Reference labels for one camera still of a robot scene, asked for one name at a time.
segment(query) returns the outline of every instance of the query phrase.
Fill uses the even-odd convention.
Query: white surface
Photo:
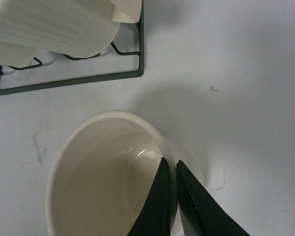
[[[48,235],[60,146],[111,109],[191,152],[248,233],[295,236],[295,0],[148,0],[145,23],[143,77],[0,97],[0,236]]]

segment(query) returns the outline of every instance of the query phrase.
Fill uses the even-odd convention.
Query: white cup
[[[119,29],[113,8],[109,0],[0,0],[0,41],[93,56]]]
[[[63,144],[47,189],[50,236],[127,236],[161,157],[170,170],[171,227],[177,212],[175,163],[164,137],[123,111],[97,114]]]
[[[0,41],[0,65],[25,66],[37,53],[37,49]]]

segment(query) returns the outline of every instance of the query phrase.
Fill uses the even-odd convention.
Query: stain
[[[219,92],[220,90],[218,90],[217,88],[215,88],[213,85],[211,85],[211,87],[208,89],[213,95],[216,93],[216,92]]]
[[[26,162],[21,163],[20,166],[26,166],[28,164],[30,164],[30,162],[26,161]]]
[[[225,171],[223,171],[223,176],[224,176],[223,186],[219,187],[219,188],[211,188],[210,189],[211,191],[218,191],[218,190],[225,188],[225,185],[226,185]]]
[[[33,136],[33,145],[37,154],[37,159],[39,161],[39,164],[42,167],[47,149],[45,148],[43,152],[40,151],[36,134]]]

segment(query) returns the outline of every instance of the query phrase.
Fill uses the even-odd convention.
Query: white ceramic bowl
[[[173,226],[176,171],[164,137],[128,112],[103,112],[84,121],[62,146],[50,178],[46,202],[50,236],[127,236],[161,157],[170,169]]]

